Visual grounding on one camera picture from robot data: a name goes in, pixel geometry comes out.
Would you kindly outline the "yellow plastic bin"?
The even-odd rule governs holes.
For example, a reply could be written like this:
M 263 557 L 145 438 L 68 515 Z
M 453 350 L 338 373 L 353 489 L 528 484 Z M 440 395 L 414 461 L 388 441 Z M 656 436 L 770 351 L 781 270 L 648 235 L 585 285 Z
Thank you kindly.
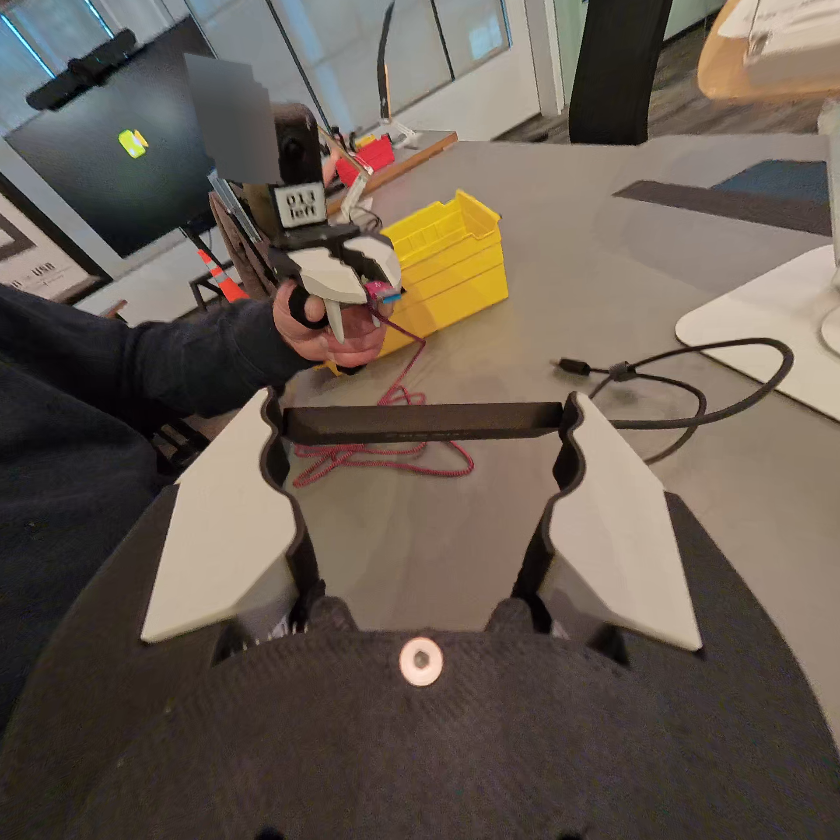
M 382 230 L 395 247 L 404 292 L 379 359 L 508 298 L 501 217 L 458 189 Z

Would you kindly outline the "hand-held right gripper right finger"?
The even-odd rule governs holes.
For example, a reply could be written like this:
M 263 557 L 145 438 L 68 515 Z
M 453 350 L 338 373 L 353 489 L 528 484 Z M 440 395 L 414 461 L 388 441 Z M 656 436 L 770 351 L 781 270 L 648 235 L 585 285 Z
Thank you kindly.
M 593 401 L 563 405 L 547 502 L 512 596 L 561 623 L 564 608 L 687 652 L 702 649 L 666 492 Z

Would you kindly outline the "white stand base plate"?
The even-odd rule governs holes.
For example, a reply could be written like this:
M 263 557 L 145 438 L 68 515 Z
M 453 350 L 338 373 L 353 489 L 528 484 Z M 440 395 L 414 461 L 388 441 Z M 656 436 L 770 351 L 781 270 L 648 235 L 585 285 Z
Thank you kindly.
M 839 290 L 834 248 L 815 248 L 691 311 L 677 340 L 699 346 L 770 338 L 794 355 L 779 391 L 839 419 Z

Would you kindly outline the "person's left hand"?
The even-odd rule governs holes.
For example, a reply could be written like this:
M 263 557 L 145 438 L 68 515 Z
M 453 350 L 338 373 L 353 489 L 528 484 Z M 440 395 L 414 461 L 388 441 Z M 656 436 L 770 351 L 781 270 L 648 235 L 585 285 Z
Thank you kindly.
M 344 368 L 358 368 L 379 355 L 386 326 L 383 323 L 375 325 L 368 308 L 353 305 L 342 310 L 344 338 L 340 341 L 330 327 L 310 329 L 292 317 L 289 301 L 293 292 L 301 290 L 294 280 L 283 280 L 272 303 L 272 316 L 281 338 L 302 359 L 315 364 L 334 363 Z

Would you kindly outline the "red plastic bin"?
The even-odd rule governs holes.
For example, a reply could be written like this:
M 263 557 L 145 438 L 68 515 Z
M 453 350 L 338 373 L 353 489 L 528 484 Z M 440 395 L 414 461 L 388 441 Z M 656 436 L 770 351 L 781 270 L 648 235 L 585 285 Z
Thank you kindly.
M 355 144 L 349 152 L 353 160 L 365 165 L 372 172 L 378 172 L 395 161 L 392 140 L 388 133 L 379 136 L 371 135 L 369 140 L 363 145 Z M 354 163 L 347 157 L 337 160 L 336 170 L 341 183 L 347 188 L 353 185 L 360 174 Z

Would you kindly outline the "black video bar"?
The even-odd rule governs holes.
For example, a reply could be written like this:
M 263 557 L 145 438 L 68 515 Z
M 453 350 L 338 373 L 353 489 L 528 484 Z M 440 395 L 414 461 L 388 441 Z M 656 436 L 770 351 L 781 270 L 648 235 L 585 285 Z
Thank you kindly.
M 65 70 L 31 91 L 25 102 L 37 112 L 58 111 L 83 93 L 102 86 L 131 61 L 138 47 L 134 32 L 124 28 L 85 56 L 69 59 Z

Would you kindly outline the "framed wall sign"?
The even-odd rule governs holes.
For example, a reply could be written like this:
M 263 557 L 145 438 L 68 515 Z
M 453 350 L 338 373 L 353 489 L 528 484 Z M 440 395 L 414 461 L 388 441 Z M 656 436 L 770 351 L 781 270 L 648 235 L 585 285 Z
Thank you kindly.
M 1 283 L 73 304 L 112 283 L 112 278 L 2 175 Z

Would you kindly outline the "black office chair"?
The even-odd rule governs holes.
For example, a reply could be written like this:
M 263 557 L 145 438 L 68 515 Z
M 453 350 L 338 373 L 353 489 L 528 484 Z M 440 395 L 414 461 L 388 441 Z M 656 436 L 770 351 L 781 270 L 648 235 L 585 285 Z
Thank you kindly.
M 571 144 L 639 145 L 670 1 L 590 1 L 568 113 Z

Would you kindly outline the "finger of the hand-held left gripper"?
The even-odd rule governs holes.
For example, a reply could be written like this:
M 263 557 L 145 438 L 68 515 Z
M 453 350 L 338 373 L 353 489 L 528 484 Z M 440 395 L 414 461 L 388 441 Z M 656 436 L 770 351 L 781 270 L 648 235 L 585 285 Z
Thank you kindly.
M 341 260 L 359 276 L 364 285 L 385 284 L 401 291 L 402 268 L 392 242 L 385 236 L 360 235 L 341 244 Z
M 291 252 L 301 283 L 308 294 L 340 305 L 364 305 L 366 292 L 360 276 L 327 248 L 303 248 Z

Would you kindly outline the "striped traffic cone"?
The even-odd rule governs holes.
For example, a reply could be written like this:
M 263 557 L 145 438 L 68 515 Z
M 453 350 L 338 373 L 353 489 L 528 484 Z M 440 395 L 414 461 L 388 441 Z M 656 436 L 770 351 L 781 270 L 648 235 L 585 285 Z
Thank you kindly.
M 225 299 L 227 302 L 249 299 L 247 292 L 227 273 L 225 267 L 220 264 L 209 252 L 205 251 L 204 248 L 198 248 L 196 252 L 208 268 L 209 275 L 215 283 L 215 288 L 219 297 Z

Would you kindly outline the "wooden edge desk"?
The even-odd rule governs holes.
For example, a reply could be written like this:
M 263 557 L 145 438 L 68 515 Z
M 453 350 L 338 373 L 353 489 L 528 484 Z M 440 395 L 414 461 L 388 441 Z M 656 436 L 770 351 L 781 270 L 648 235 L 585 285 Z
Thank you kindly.
M 327 199 L 328 217 L 338 217 L 344 210 L 347 196 L 361 200 L 382 187 L 392 183 L 397 178 L 415 170 L 427 161 L 443 153 L 447 148 L 459 141 L 456 131 L 427 131 L 419 138 L 416 150 L 400 149 L 395 152 L 395 161 L 379 171 L 366 171 L 362 168 L 359 178 L 361 186 L 353 185 L 342 189 L 341 193 Z

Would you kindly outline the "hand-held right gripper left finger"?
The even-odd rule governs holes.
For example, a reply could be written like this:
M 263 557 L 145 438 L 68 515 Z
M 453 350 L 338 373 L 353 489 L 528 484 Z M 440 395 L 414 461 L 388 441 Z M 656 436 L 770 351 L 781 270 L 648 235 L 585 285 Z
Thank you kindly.
M 177 480 L 143 642 L 225 622 L 257 644 L 305 628 L 321 575 L 284 487 L 281 420 L 278 394 L 259 391 Z

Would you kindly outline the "person's left forearm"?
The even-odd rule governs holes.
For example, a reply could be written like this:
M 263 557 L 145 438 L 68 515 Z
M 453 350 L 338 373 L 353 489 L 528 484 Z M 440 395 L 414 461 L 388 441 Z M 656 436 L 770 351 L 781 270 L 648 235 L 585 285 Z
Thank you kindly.
M 152 406 L 216 416 L 314 366 L 281 338 L 268 301 L 130 327 L 2 287 L 1 322 L 14 367 L 114 416 Z

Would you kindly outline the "printed instruction sheet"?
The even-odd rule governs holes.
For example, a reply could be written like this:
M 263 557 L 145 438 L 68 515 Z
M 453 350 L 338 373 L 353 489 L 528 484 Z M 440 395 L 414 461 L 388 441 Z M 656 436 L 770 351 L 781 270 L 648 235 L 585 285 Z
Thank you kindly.
M 838 1 L 740 1 L 720 35 L 745 39 L 751 82 L 838 88 Z

